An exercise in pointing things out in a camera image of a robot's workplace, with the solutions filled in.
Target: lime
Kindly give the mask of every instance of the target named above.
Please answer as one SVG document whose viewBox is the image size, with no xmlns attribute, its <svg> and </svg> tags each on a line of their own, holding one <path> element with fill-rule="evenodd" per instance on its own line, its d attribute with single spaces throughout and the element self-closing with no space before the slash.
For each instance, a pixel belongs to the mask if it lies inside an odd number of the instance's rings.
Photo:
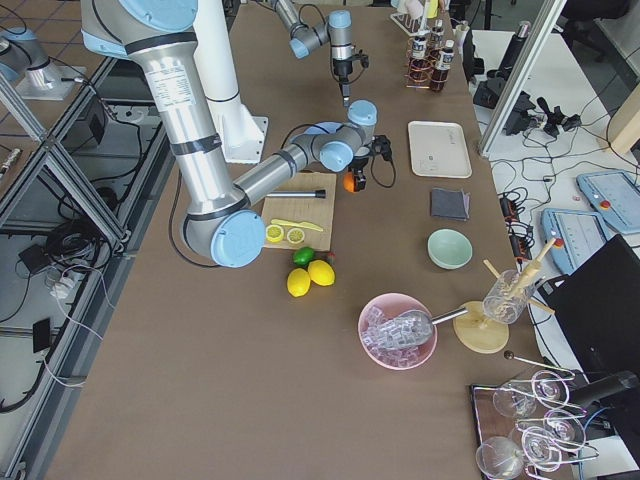
<svg viewBox="0 0 640 480">
<path fill-rule="evenodd" d="M 284 228 L 280 225 L 267 226 L 267 241 L 270 243 L 278 243 L 284 238 Z"/>
<path fill-rule="evenodd" d="M 307 270 L 309 271 L 311 280 L 323 287 L 333 285 L 336 281 L 336 273 L 333 271 L 333 268 L 331 268 L 331 265 L 324 260 L 314 260 L 309 263 Z"/>
<path fill-rule="evenodd" d="M 293 253 L 293 263 L 299 267 L 306 267 L 313 260 L 316 252 L 311 247 L 302 247 Z"/>
<path fill-rule="evenodd" d="M 304 268 L 292 270 L 287 277 L 287 290 L 294 297 L 301 297 L 309 291 L 311 279 Z"/>
<path fill-rule="evenodd" d="M 293 227 L 287 232 L 287 241 L 291 245 L 304 242 L 304 231 L 301 228 Z"/>
</svg>

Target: metal frame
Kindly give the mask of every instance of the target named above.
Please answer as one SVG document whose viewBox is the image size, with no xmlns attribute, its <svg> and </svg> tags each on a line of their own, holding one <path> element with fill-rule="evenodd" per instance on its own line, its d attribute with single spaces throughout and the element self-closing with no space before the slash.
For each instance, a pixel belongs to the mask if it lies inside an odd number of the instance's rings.
<svg viewBox="0 0 640 480">
<path fill-rule="evenodd" d="M 105 59 L 93 75 L 93 81 L 100 82 L 115 63 L 115 59 Z M 47 131 L 12 85 L 0 75 L 0 101 L 29 137 L 39 143 L 18 178 L 0 198 L 0 225 L 6 223 L 15 207 L 25 200 L 29 187 L 46 167 L 110 244 L 110 248 L 104 246 L 100 254 L 99 262 L 103 262 L 108 259 L 111 249 L 122 252 L 125 246 L 128 251 L 138 248 L 173 162 L 167 161 L 168 144 L 164 129 L 160 126 L 149 148 L 148 159 L 145 160 L 130 191 L 130 197 L 142 198 L 145 192 L 157 195 L 151 197 L 153 201 L 142 199 L 136 203 L 133 199 L 128 200 L 126 208 L 121 209 L 120 218 L 116 217 L 60 142 L 92 97 L 92 88 L 81 88 L 61 119 Z M 133 233 L 126 225 L 129 221 L 133 222 Z M 127 243 L 130 237 L 132 244 Z M 132 261 L 126 253 L 122 259 L 110 262 L 107 266 L 105 275 L 112 301 L 120 294 L 131 266 Z M 97 331 L 106 330 L 111 309 L 104 301 L 98 274 L 88 278 L 74 302 L 72 311 L 74 318 L 87 323 Z M 10 334 L 20 336 L 24 332 L 16 331 Z M 69 324 L 50 359 L 51 370 L 61 377 L 67 374 L 86 375 L 99 347 L 97 339 L 90 337 L 92 335 L 85 329 Z M 31 413 L 25 417 L 24 424 L 12 444 L 12 449 L 14 446 L 15 449 L 7 452 L 8 461 L 2 466 L 0 478 L 22 479 L 25 472 L 28 472 L 29 478 L 44 477 L 77 397 L 76 389 L 62 388 L 45 373 L 29 401 L 28 408 Z"/>
<path fill-rule="evenodd" d="M 489 125 L 487 125 L 478 144 L 478 151 L 482 156 L 486 157 L 489 154 L 493 142 L 504 128 L 507 117 L 511 114 L 520 92 L 524 87 L 524 83 L 527 81 L 529 72 L 535 65 L 566 1 L 567 0 L 545 0 L 542 5 L 540 13 L 531 28 L 529 38 L 522 52 L 520 52 L 520 56 L 509 76 L 509 80 L 507 80 L 504 90 L 500 95 L 498 104 L 491 115 Z"/>
</svg>

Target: bottle rack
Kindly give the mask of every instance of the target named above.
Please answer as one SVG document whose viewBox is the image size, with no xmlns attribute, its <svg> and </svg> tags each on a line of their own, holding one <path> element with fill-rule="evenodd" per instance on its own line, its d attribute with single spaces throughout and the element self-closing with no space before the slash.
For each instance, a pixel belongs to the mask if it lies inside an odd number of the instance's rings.
<svg viewBox="0 0 640 480">
<path fill-rule="evenodd" d="M 431 83 L 433 81 L 432 74 L 435 71 L 436 58 L 431 57 L 430 55 L 426 55 L 425 58 L 422 59 L 414 59 L 411 58 L 411 45 L 413 39 L 410 38 L 407 41 L 407 51 L 406 51 L 406 86 L 408 88 L 419 88 L 424 90 L 431 90 Z M 437 83 L 441 83 L 444 88 L 444 84 L 447 82 L 447 79 L 442 81 L 436 81 Z"/>
</svg>

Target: lemon slice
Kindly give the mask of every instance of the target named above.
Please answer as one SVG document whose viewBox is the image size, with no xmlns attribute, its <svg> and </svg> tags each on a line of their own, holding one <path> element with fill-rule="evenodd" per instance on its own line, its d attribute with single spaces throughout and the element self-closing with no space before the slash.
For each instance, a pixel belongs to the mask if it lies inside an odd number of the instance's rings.
<svg viewBox="0 0 640 480">
<path fill-rule="evenodd" d="M 284 238 L 284 228 L 280 225 L 267 226 L 267 242 L 278 243 Z"/>
<path fill-rule="evenodd" d="M 292 245 L 298 245 L 304 242 L 304 230 L 298 227 L 293 227 L 287 232 L 287 242 Z"/>
</svg>

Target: label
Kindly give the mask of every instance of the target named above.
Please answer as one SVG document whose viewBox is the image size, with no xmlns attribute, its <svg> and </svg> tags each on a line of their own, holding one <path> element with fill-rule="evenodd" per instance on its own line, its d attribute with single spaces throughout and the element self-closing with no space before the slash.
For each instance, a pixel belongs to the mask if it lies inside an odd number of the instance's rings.
<svg viewBox="0 0 640 480">
<path fill-rule="evenodd" d="M 416 37 L 411 43 L 411 57 L 412 58 L 424 58 L 427 42 L 424 37 Z"/>
<path fill-rule="evenodd" d="M 174 108 L 195 105 L 196 100 L 184 66 L 175 65 L 155 70 L 145 73 L 145 76 L 158 111 L 166 112 Z"/>
<path fill-rule="evenodd" d="M 440 58 L 436 64 L 437 70 L 449 70 L 453 61 L 453 52 L 440 51 Z"/>
</svg>

